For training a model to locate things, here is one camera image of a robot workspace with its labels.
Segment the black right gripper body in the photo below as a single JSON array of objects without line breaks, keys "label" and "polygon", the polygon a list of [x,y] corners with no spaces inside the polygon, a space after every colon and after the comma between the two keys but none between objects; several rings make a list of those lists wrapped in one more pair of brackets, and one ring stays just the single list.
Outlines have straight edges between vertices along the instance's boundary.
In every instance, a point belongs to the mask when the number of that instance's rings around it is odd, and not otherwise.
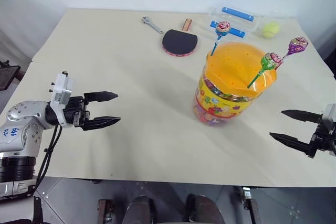
[{"label": "black right gripper body", "polygon": [[335,154],[335,127],[328,130],[323,123],[319,123],[309,144],[311,145],[310,154],[315,154],[317,150]]}]

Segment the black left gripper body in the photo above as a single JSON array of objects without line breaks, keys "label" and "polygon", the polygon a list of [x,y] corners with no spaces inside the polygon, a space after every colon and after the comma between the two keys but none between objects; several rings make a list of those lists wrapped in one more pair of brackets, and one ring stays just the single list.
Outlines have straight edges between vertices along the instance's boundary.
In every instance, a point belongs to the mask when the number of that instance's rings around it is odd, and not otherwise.
[{"label": "black left gripper body", "polygon": [[87,110],[88,104],[85,96],[71,97],[64,108],[66,122],[74,127],[86,127],[90,119],[90,112]]}]

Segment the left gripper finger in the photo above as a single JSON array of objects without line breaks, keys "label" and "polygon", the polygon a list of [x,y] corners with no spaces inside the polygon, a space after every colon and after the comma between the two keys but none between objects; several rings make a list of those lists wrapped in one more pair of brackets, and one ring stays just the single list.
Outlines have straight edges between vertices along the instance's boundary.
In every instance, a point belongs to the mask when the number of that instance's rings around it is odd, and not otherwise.
[{"label": "left gripper finger", "polygon": [[84,131],[102,129],[111,125],[116,124],[121,120],[120,117],[114,116],[101,116],[94,118],[92,120],[85,120],[81,125]]},{"label": "left gripper finger", "polygon": [[108,92],[108,91],[90,92],[90,93],[84,93],[83,95],[87,103],[105,102],[105,101],[110,101],[118,97],[117,94],[113,92]]}]

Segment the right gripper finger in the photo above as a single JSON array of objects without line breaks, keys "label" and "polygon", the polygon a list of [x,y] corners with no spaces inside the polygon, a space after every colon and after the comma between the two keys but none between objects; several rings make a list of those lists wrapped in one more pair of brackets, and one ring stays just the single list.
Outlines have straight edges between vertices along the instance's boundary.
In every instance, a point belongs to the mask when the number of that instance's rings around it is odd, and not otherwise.
[{"label": "right gripper finger", "polygon": [[272,136],[276,141],[282,143],[283,145],[305,153],[310,158],[314,158],[316,154],[316,152],[313,150],[312,144],[307,144],[302,141],[299,141],[295,137],[272,132],[270,132],[269,135]]},{"label": "right gripper finger", "polygon": [[302,122],[312,122],[319,124],[322,121],[322,115],[302,110],[283,110],[282,114]]}]

